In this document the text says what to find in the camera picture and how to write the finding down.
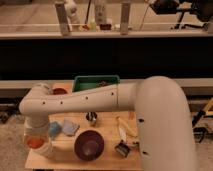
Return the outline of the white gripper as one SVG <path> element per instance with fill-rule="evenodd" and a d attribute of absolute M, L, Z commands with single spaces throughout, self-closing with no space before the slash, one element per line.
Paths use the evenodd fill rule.
<path fill-rule="evenodd" d="M 30 119 L 26 119 L 24 123 L 24 143 L 27 145 L 27 141 L 31 138 L 43 139 L 44 143 L 48 142 L 49 141 L 48 130 L 49 130 L 48 121 L 33 123 Z"/>

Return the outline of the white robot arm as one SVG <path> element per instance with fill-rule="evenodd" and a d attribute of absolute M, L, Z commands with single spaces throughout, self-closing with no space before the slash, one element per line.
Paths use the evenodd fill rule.
<path fill-rule="evenodd" d="M 196 145 L 186 95 L 176 81 L 152 76 L 64 95 L 38 83 L 24 96 L 25 130 L 43 135 L 58 113 L 133 111 L 144 171 L 197 171 Z"/>

